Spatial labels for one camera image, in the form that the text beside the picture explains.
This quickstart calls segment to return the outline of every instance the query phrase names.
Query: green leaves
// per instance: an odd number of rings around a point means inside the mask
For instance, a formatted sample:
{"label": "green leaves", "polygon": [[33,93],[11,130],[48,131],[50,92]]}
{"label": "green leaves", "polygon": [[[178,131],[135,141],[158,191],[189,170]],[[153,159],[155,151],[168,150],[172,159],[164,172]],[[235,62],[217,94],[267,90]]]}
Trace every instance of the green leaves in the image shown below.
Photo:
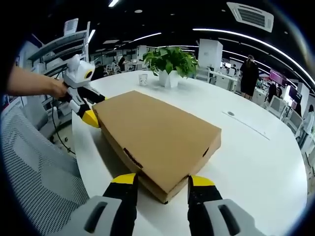
{"label": "green leaves", "polygon": [[181,77],[187,77],[196,73],[198,62],[189,53],[183,52],[180,48],[160,48],[154,52],[148,52],[143,56],[143,60],[148,67],[157,75],[158,70],[168,74],[176,70]]}
{"label": "green leaves", "polygon": [[173,70],[173,64],[169,60],[166,60],[165,70],[168,74]]}

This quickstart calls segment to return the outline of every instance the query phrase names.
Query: potted plant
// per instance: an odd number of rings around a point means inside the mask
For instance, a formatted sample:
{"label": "potted plant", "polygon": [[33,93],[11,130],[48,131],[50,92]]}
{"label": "potted plant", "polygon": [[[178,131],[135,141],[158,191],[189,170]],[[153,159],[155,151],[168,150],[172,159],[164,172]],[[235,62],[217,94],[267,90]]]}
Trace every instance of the potted plant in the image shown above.
{"label": "potted plant", "polygon": [[154,75],[159,75],[160,84],[167,88],[176,87],[180,77],[195,74],[198,62],[194,56],[180,48],[159,48],[143,55]]}

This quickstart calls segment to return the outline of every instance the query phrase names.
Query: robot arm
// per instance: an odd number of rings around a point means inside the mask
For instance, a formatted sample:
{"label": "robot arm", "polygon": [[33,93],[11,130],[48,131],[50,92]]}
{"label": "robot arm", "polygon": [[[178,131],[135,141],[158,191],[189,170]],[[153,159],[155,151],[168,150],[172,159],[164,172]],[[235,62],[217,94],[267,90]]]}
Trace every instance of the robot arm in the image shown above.
{"label": "robot arm", "polygon": [[222,199],[211,180],[190,176],[188,189],[191,236],[265,236],[251,215],[232,200]]}
{"label": "robot arm", "polygon": [[80,60],[77,54],[68,62],[67,66],[64,83],[68,89],[64,100],[69,102],[72,110],[85,123],[99,128],[97,118],[85,100],[89,100],[92,104],[105,100],[103,95],[90,86],[95,66]]}
{"label": "robot arm", "polygon": [[77,208],[70,221],[50,236],[131,236],[137,218],[138,176],[112,180],[103,196],[94,196]]}

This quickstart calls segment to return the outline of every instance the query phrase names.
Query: black ceiling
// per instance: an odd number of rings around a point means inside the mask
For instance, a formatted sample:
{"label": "black ceiling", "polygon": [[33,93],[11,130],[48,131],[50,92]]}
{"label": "black ceiling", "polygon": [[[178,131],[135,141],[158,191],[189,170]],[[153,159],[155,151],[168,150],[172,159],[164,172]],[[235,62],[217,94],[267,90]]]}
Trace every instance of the black ceiling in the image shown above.
{"label": "black ceiling", "polygon": [[[135,48],[137,45],[163,46],[163,45],[197,45],[200,38],[225,38],[246,43],[276,56],[285,62],[315,90],[311,80],[288,59],[275,53],[270,48],[252,40],[239,36],[217,33],[192,31],[193,28],[212,28],[229,30],[249,35],[267,42],[288,54],[309,74],[315,78],[314,62],[314,25],[311,22],[311,9],[307,4],[289,1],[277,1],[276,4],[266,0],[234,0],[274,15],[274,27],[271,33],[238,23],[233,17],[226,1],[214,0],[119,0],[109,8],[111,0],[89,0],[83,5],[77,1],[59,1],[52,7],[47,18],[34,30],[34,34],[44,43],[63,35],[63,25],[66,20],[79,18],[78,30],[86,28],[87,21],[91,21],[91,28],[95,29],[89,50],[90,54],[97,49],[113,49],[122,45],[122,41],[134,40],[149,34],[161,32],[161,35],[142,39],[126,44],[121,48]],[[105,40],[119,39],[114,45],[103,45]],[[255,59],[283,73],[288,78],[298,79],[297,75],[268,54],[239,43],[220,40],[223,49],[241,55],[254,55]],[[237,55],[223,53],[224,58],[234,57],[244,60]]]}

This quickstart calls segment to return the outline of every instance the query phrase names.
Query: cardboard box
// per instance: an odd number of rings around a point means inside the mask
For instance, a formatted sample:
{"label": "cardboard box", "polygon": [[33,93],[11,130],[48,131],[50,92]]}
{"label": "cardboard box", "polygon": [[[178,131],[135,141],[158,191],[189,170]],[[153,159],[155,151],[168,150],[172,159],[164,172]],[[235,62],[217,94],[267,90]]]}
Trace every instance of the cardboard box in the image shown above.
{"label": "cardboard box", "polygon": [[93,110],[115,152],[162,203],[221,146],[221,129],[136,91],[98,103]]}

